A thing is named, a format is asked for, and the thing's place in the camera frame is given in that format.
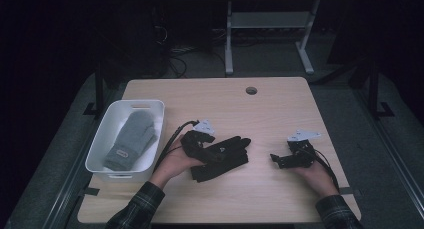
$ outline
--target dark background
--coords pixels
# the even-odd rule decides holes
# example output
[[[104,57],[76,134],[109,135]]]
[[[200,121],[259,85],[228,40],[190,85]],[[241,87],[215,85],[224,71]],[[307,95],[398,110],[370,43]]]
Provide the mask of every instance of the dark background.
[[[339,31],[330,62],[372,58],[424,123],[423,0],[347,1],[323,0],[317,15],[315,30]],[[203,47],[210,43],[210,28],[225,27],[223,0],[159,5],[154,0],[0,0],[0,226],[97,66],[104,68],[109,87],[131,78],[157,78],[166,71],[167,45],[158,46],[152,25],[167,26],[171,39],[186,37]],[[334,6],[343,10],[334,12]]]

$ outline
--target table surface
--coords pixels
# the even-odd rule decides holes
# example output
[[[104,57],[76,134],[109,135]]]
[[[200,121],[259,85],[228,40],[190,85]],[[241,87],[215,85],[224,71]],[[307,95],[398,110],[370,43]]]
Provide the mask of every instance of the table surface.
[[[246,88],[255,87],[249,95]],[[310,139],[330,162],[340,184],[349,187],[330,136],[305,79],[214,78],[134,80],[123,99],[159,99],[165,104],[165,138],[187,121],[208,119],[215,142],[239,135],[252,139],[249,163],[218,178],[197,183],[190,171],[173,178],[153,217],[154,223],[299,223],[319,222],[318,198],[297,175],[278,168],[270,154],[288,156],[287,137],[297,129],[315,131]],[[139,183],[106,183],[93,176],[78,213],[83,223],[106,222],[126,206]],[[360,218],[352,194],[343,195]]]

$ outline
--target black cable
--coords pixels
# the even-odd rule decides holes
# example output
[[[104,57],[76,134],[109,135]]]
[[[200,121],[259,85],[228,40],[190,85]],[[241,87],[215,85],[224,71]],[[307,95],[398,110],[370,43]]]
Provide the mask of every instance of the black cable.
[[[168,155],[169,153],[171,153],[171,152],[173,152],[173,151],[175,151],[175,150],[177,150],[178,148],[181,148],[181,147],[183,147],[183,146],[178,146],[178,147],[172,148],[171,150],[166,152],[166,155]]]
[[[195,126],[198,123],[199,123],[199,121],[188,121],[188,122],[184,123],[183,125],[181,125],[180,127],[177,128],[177,130],[174,132],[174,134],[172,134],[171,138],[169,138],[169,140],[166,143],[165,147],[163,148],[161,154],[159,155],[159,158],[158,158],[158,160],[157,160],[157,162],[155,164],[155,168],[153,169],[153,172],[156,171],[156,169],[158,168],[158,166],[160,165],[160,163],[166,157],[166,155],[168,154],[169,147],[175,141],[175,138],[177,138],[178,134],[181,133],[181,131],[184,129],[184,127],[186,127],[189,124],[192,124],[193,126]]]
[[[171,57],[172,58],[175,58],[175,57],[182,56],[182,55],[185,55],[185,54],[188,54],[188,53],[192,53],[192,52],[197,52],[197,51],[202,52],[204,50],[206,50],[206,49],[199,48],[199,47],[193,47],[193,48],[190,48],[190,49],[187,49],[187,50],[183,50],[183,51],[180,51],[180,52],[174,52]]]
[[[333,184],[336,187],[337,191],[340,192],[340,187],[339,187],[339,182],[337,181],[337,177],[334,174],[333,170],[331,169],[330,163],[328,162],[327,158],[318,150],[315,150],[316,152],[318,152],[319,154],[321,154],[324,159],[327,161],[327,163],[325,163],[319,156],[317,156],[316,154],[311,154],[301,148],[298,149],[301,152],[304,152],[306,154],[308,154],[309,156],[313,157],[315,159],[315,161],[317,161],[319,164],[321,164],[324,169],[327,171],[328,175],[331,177],[331,179],[333,180]]]
[[[176,57],[170,57],[169,59],[170,59],[169,60],[170,67],[171,67],[172,71],[175,73],[175,76],[177,78],[181,78],[181,77],[185,76],[185,73],[187,72],[187,63],[184,60],[182,60],[180,58],[176,58]],[[179,72],[177,70],[177,68],[175,67],[175,65],[171,62],[171,59],[177,60],[177,61],[181,62],[184,65],[184,69],[183,69],[182,72]]]
[[[95,26],[93,26],[93,30],[101,37],[103,38],[107,43],[109,43],[115,50],[120,52],[122,55],[124,55],[127,59],[129,59],[131,62],[139,66],[139,63],[136,59],[134,59],[132,56],[130,56],[124,49],[117,46],[115,43],[113,43],[109,38],[107,38],[103,33],[101,33]]]
[[[234,47],[252,47],[252,46],[260,45],[260,44],[263,44],[263,43],[266,42],[266,36],[258,33],[257,29],[247,30],[247,31],[244,31],[243,33],[244,33],[243,37],[238,35],[237,33],[231,33],[233,35],[233,39],[234,39],[234,42],[232,43]],[[244,41],[236,42],[237,38],[241,38]],[[250,38],[253,38],[254,41],[248,43]]]
[[[213,55],[215,55],[216,57],[218,57],[218,59],[222,62],[222,64],[224,64],[224,66],[225,66],[225,61],[224,61],[224,59],[218,54],[218,53],[216,53],[216,52],[212,52],[212,54]]]

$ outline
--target gray fabric item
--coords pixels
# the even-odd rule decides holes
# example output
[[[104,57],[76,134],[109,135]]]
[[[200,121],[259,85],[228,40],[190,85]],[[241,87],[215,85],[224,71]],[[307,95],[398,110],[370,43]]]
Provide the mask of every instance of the gray fabric item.
[[[104,166],[113,171],[130,171],[154,135],[151,115],[146,111],[133,112],[106,155]]]

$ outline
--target plaid sleeve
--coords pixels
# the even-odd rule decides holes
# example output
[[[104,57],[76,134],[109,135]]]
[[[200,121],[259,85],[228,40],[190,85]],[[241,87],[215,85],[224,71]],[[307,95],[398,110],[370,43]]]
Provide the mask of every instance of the plaid sleeve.
[[[354,229],[363,228],[340,195],[329,196],[321,199],[316,204],[316,209],[327,229]]]
[[[128,205],[116,213],[106,224],[106,228],[149,228],[165,193],[151,182],[146,182],[134,195]]]

